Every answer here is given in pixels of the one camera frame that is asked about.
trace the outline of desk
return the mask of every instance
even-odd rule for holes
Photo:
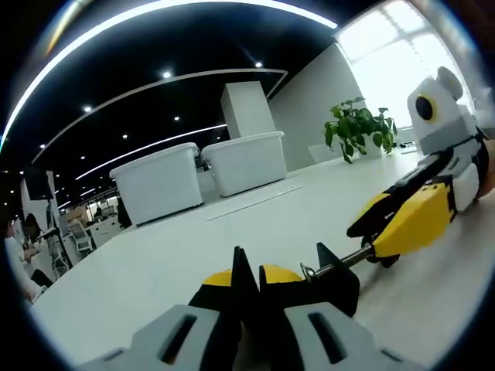
[[[413,169],[418,158],[394,153],[353,165],[331,160],[129,229],[65,274],[32,313],[73,364],[128,347],[136,330],[174,304],[189,302],[208,275],[231,267],[237,245],[255,274],[265,263],[297,272],[301,261],[317,266],[319,241],[339,257],[357,250],[360,241],[346,237],[347,227],[366,201]],[[458,216],[432,247],[402,257],[390,270],[359,263],[353,268],[362,285],[355,319],[378,344],[432,366],[484,294],[495,261],[494,225],[495,192]]]

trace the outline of green leaves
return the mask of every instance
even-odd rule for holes
[[[383,143],[383,137],[380,133],[375,133],[373,135],[373,143],[377,147],[381,147],[381,144]]]
[[[357,146],[357,150],[359,151],[359,153],[361,153],[362,155],[366,155],[367,152],[366,150],[364,149],[364,147],[360,147],[359,145]]]
[[[346,138],[350,138],[351,133],[350,133],[350,128],[349,128],[349,118],[348,117],[342,117],[341,120],[339,120],[339,128],[342,130],[343,134],[345,135]]]
[[[394,144],[394,134],[397,135],[397,127],[392,117],[385,117],[388,108],[378,108],[379,115],[374,116],[365,107],[354,108],[355,103],[364,101],[363,97],[344,102],[332,107],[330,114],[335,117],[325,123],[325,143],[332,148],[335,144],[334,135],[342,142],[339,143],[343,158],[352,163],[352,157],[356,151],[365,155],[367,146],[364,135],[370,135],[374,145],[383,148],[390,153]]]
[[[330,108],[330,113],[335,117],[335,118],[342,118],[342,113],[340,111],[339,106],[335,106]]]

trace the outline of curved light strip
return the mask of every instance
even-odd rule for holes
[[[66,203],[64,203],[63,205],[60,205],[59,207],[57,207],[58,210],[62,209],[64,206],[67,206],[70,204],[70,201],[67,201]]]
[[[145,145],[144,147],[140,147],[138,149],[135,149],[134,151],[130,151],[128,153],[124,153],[123,155],[120,155],[116,158],[113,158],[112,160],[110,161],[107,161],[105,162],[104,164],[101,164],[101,165],[98,165],[96,168],[93,168],[91,169],[89,172],[85,172],[84,174],[82,175],[79,175],[76,180],[79,180],[79,179],[82,179],[83,177],[85,177],[86,175],[88,174],[91,174],[92,172],[98,170],[99,168],[103,168],[104,166],[106,165],[109,165],[111,164],[112,162],[115,162],[115,161],[118,161],[124,157],[127,157],[127,156],[130,156],[130,155],[133,155],[134,153],[137,153],[139,151],[142,151],[143,149],[147,149],[147,148],[150,148],[150,147],[153,147],[154,145],[160,145],[161,143],[165,143],[166,141],[173,141],[174,139],[178,139],[178,138],[182,138],[182,137],[186,137],[187,135],[193,135],[193,134],[197,134],[197,133],[200,133],[202,131],[207,131],[207,130],[213,130],[213,129],[218,129],[218,128],[224,128],[226,127],[227,124],[222,124],[222,125],[217,125],[217,126],[212,126],[211,128],[204,128],[204,129],[199,129],[199,130],[195,130],[195,131],[190,131],[189,133],[185,133],[185,134],[179,134],[179,135],[176,135],[175,137],[171,137],[171,138],[167,138],[167,139],[162,139],[161,141],[156,141],[155,143],[151,143],[150,145]]]
[[[90,112],[87,112],[86,114],[83,114],[82,116],[79,116],[76,120],[72,121],[64,129],[59,131],[57,135],[55,135],[52,139],[50,139],[50,141],[48,143],[45,144],[45,147],[42,148],[41,151],[38,152],[38,155],[36,155],[36,157],[31,161],[31,164],[34,164],[36,162],[36,160],[43,154],[43,152],[48,149],[48,147],[50,145],[52,145],[58,138],[60,138],[62,135],[64,135],[67,131],[69,131],[71,128],[73,128],[76,124],[79,124],[82,120],[84,120],[88,116],[95,114],[100,109],[105,108],[106,106],[109,106],[110,104],[118,102],[119,100],[124,99],[126,97],[130,97],[131,95],[134,95],[136,93],[140,93],[143,90],[151,89],[153,87],[157,87],[157,86],[163,85],[165,83],[173,83],[174,81],[187,80],[187,79],[192,79],[194,77],[220,75],[220,74],[224,74],[224,73],[281,73],[282,76],[280,77],[280,79],[278,79],[278,81],[275,83],[273,88],[268,92],[268,94],[266,94],[267,99],[271,96],[271,94],[275,91],[277,86],[280,85],[280,83],[285,79],[285,77],[288,74],[288,72],[285,70],[273,70],[270,68],[232,68],[232,69],[225,69],[225,70],[212,70],[212,71],[188,73],[186,75],[174,76],[174,77],[170,77],[169,79],[159,80],[159,81],[156,81],[154,83],[149,83],[148,85],[144,85],[142,87],[137,87],[137,88],[132,89],[130,91],[127,91],[121,95],[113,97],[110,100],[107,100],[106,102],[93,108]]]
[[[96,188],[90,189],[89,191],[86,191],[85,193],[82,193],[80,196],[81,196],[81,197],[82,197],[82,196],[85,196],[85,195],[87,195],[88,193],[91,193],[91,192],[93,192],[93,191],[96,191]]]
[[[273,0],[159,0],[157,2],[151,2],[149,4],[144,4],[138,6],[136,8],[130,9],[127,12],[123,12],[115,17],[107,19],[106,21],[100,23],[98,26],[90,29],[83,35],[79,36],[73,42],[71,42],[68,46],[66,46],[60,53],[58,53],[52,60],[43,67],[43,69],[38,73],[35,79],[28,86],[24,94],[17,102],[17,105],[14,107],[12,111],[9,121],[7,121],[7,126],[5,127],[5,131],[2,135],[2,141],[0,141],[0,152],[2,152],[3,145],[5,143],[5,139],[7,138],[7,134],[9,133],[12,125],[14,124],[15,119],[19,115],[22,107],[26,104],[26,101],[29,99],[34,90],[38,87],[38,85],[45,79],[46,76],[60,63],[62,62],[69,54],[71,54],[74,50],[79,48],[81,45],[85,44],[85,42],[93,39],[96,35],[102,33],[103,31],[118,25],[124,21],[137,17],[138,15],[143,15],[149,12],[154,12],[155,10],[172,8],[173,6],[178,5],[188,5],[188,4],[200,4],[200,3],[238,3],[238,4],[250,4],[250,5],[259,5],[265,6],[267,8],[280,9],[284,12],[289,12],[292,14],[300,15],[307,19],[311,19],[315,22],[321,23],[331,29],[335,29],[337,24],[328,19],[323,18],[320,15],[315,13],[308,12],[307,10],[298,8],[294,5],[285,4],[283,2],[276,2]]]

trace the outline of black robot eye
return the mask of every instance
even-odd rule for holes
[[[416,99],[416,111],[425,121],[430,121],[433,118],[433,105],[428,98],[418,97]]]

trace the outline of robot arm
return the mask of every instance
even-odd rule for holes
[[[413,130],[427,157],[372,199],[347,231],[363,237],[376,258],[428,246],[476,198],[488,169],[483,136],[458,106],[459,81],[446,68],[408,98]]]

